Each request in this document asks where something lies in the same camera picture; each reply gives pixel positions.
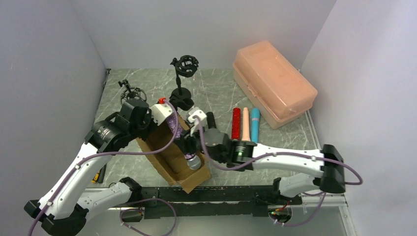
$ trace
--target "red cylindrical object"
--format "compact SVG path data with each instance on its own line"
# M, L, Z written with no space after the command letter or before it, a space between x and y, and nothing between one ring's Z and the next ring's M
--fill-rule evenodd
M240 140L240 108L233 108L232 116L232 139Z

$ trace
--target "cable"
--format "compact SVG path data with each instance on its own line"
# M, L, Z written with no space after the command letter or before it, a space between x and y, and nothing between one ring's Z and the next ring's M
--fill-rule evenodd
M316 196L320 196L320 195L324 194L324 192L321 191L320 193L313 193L313 194L303 193L303 194L306 195L306 196L309 196L309 197L316 197Z
M143 199L143 200L140 200L140 201L131 202L131 203L127 203L127 204L137 204L137 203L143 203L143 202L148 202L148 201L153 201L153 200L161 201L161 202L163 202L163 203L167 204L167 205L171 208L172 212L174 213L174 224L172 225L171 229L170 229L170 230L169 230L166 234L162 235L162 236L167 236L167 235L169 235L170 233L172 233L172 231L173 231L173 230L174 230L174 228L175 228L175 225L177 224L177 213L175 212L174 207L173 207L171 204L169 204L169 202L167 202L167 201L166 201L166 200L164 200L164 199L160 199L160 198L148 198L148 199ZM120 222L121 222L121 225L124 225L124 226L128 227L129 229L131 229L131 230L133 230L133 231L135 231L135 232L137 232L137 233L142 234L143 236L150 236L150 235L147 235L147 234L143 233L142 231L139 231L139 230L138 230L138 229L136 229L135 227L132 227L132 226L130 226L130 225L128 225L128 224L126 224L126 223L124 223L124 222L123 222L123 219L122 219L123 214L124 214L125 212L127 212L127 211L132 211L132 210L133 210L133 209L126 209L126 210L124 210L124 211L122 211L122 212L120 213Z
M167 100L165 100L165 102L171 107L171 109L174 111L174 116L175 119L177 121L177 125L175 127L175 132L178 132L178 127L179 127L179 118L178 118L178 114L175 112L175 108L174 106L168 102ZM102 152L102 153L97 153L94 155L91 155L89 157L86 157L84 159L82 159L80 162L77 163L78 166L83 165L85 162L99 157L99 156L107 156L107 155L119 155L119 154L123 154L123 155L149 155L149 154L156 154L159 152L162 152L163 150L167 149L173 142L175 139L175 135L172 136L172 139L162 148L156 150L156 151L145 151L145 152L124 152L124 151L110 151L110 152ZM65 184L69 181L69 179L72 177L72 175L75 173L77 169L74 167L70 170L70 172L65 176L65 178L63 179L63 181L61 182L61 184L58 186L58 188L55 190L55 192L52 194L51 198L48 199L48 203L41 209L41 211L39 212L39 214L36 216L35 220L33 221L32 225L29 228L29 232L28 232L28 236L31 236L33 233L33 230L35 229L35 226L37 224L37 222L39 221L39 219L42 217L42 215L46 212L46 210L49 208L50 205L48 204L52 204L53 200L57 197L57 195L60 193L60 191L64 188Z
M313 212L313 214L311 214L310 215L310 217L308 218L308 219L306 219L305 221L303 221L303 222L301 222L301 223L297 223L297 224L283 224L283 223L281 223L281 222L279 222L279 221L277 221L277 223L278 224L280 224L280 225L282 225L282 226L286 226L286 227L298 227L298 226L302 226L302 225L305 225L305 224L307 224L308 222L310 222L316 215L317 215L317 213L319 212L319 210L320 210L320 208L322 207L322 204L323 204L323 202L324 202L324 200L325 200L325 196L326 196L326 193L324 193L323 194L323 196L322 196L322 199L320 200L320 202L319 202L319 204L317 205L317 207L316 207L316 209L314 209L314 212ZM275 220L274 219L272 219L272 217L271 216L269 216L269 218L275 223Z
M262 159L262 158L265 158L265 157L268 157L268 156L293 155L293 156L298 156L298 157L302 157L302 158L306 158L306 159L311 159L311 156L309 156L309 155L290 152L290 151L281 151L281 152L274 152L274 153L271 153L271 152L270 153L265 153L265 154L262 154L260 156L253 157L252 159L250 159L249 161L247 161L243 164L240 164L240 165L234 166L234 167L230 167L230 168L220 166L210 157L209 152L207 151L207 147L205 145L205 140L204 140L204 130L203 130L203 126L201 125L201 119L198 116L193 116L193 118L198 120L198 128L199 128L199 131L200 131L200 142L201 142L201 146L203 148L203 151L205 153L205 157L210 160L210 162L212 163L212 165L214 167L216 167L218 169L221 169L223 171L235 171L235 170L241 169L241 168L249 165L250 163L252 163L254 161L257 161L259 159ZM340 166L348 169L349 171L351 171L358 178L358 182L345 182L345 184L347 184L347 185L361 185L361 184L363 184L362 177L359 175L359 173L357 171L355 171L349 165L346 165L345 163L340 162L340 161L336 161L336 160L329 159L329 158L324 158L324 157L315 157L315 159L340 165Z
M288 200L287 203L285 203L285 205L283 207L278 208L275 211L278 211L278 212L282 211L283 209L285 209L288 206L289 203L290 203L290 200Z

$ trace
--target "red cap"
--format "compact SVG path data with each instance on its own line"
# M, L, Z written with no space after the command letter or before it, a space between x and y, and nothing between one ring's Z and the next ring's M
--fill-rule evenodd
M159 99L159 101L158 101L158 103L159 104L165 104L165 100L166 98L165 97L161 97L160 99Z

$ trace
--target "pink cylindrical object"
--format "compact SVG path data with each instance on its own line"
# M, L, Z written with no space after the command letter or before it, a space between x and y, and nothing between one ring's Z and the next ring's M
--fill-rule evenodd
M250 141L249 135L249 110L247 107L243 109L243 127L242 127L242 141Z

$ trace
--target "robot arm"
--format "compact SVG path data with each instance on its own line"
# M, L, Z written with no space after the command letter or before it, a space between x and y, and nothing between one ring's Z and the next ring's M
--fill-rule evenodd
M227 134L216 128L210 128L204 132L204 142L213 160L226 163L228 168L236 171L279 169L298 172L294 176L279 177L274 180L273 194L278 197L292 198L302 192L316 189L334 194L345 192L343 167L316 159L317 157L324 157L343 162L343 158L332 145L324 145L322 150L292 150L268 147L254 142L231 140ZM266 153L279 153L279 155L274 154L256 161L252 160ZM235 167L249 161L253 162L242 168Z
M83 197L81 195L95 174L113 157L112 152L126 147L138 137L146 140L172 113L173 109L167 104L155 104L149 108L145 101L139 99L124 102L120 112L93 125L63 176L40 200L29 201L25 211L36 218L48 206L39 219L42 228L53 236L72 236L87 221L108 208L142 199L142 187L129 177L121 179L107 190ZM108 155L89 159L79 165L83 159L102 152Z

